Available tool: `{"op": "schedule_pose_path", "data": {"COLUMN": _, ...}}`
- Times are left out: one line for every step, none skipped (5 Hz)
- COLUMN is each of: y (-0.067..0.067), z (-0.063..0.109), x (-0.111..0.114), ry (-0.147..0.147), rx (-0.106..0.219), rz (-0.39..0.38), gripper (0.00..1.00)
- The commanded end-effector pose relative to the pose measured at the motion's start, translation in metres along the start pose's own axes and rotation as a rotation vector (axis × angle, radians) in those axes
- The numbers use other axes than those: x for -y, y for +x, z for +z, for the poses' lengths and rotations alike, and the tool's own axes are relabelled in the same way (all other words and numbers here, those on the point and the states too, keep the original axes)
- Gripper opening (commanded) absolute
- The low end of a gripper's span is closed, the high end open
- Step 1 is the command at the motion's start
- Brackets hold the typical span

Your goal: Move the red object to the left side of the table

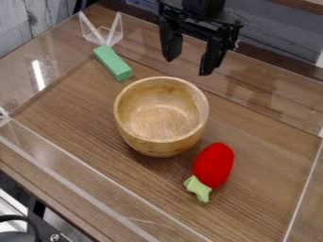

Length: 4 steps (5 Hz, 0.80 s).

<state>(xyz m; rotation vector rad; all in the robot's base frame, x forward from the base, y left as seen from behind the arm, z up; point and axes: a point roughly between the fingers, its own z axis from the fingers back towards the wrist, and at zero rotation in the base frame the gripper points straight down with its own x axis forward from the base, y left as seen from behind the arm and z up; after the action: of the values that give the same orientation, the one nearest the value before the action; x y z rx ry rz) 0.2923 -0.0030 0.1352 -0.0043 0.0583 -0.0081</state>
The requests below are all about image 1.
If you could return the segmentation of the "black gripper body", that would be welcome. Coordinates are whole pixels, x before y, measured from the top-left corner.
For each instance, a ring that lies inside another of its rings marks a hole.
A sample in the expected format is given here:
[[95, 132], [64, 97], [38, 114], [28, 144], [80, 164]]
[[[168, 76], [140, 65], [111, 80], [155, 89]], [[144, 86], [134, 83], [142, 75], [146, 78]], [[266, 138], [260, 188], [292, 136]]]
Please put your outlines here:
[[226, 0], [158, 0], [160, 37], [238, 38], [243, 24], [224, 11], [224, 4]]

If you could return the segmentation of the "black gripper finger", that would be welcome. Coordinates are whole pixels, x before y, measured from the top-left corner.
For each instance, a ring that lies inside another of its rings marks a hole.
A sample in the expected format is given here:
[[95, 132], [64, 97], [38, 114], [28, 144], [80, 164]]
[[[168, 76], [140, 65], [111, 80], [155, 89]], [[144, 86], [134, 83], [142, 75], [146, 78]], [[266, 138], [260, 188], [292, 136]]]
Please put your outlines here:
[[183, 35], [175, 21], [159, 18], [162, 52], [167, 61], [174, 61], [182, 54]]
[[230, 40], [224, 34], [212, 36], [207, 41], [206, 53], [202, 55], [199, 74], [208, 76], [219, 68], [226, 52], [230, 49]]

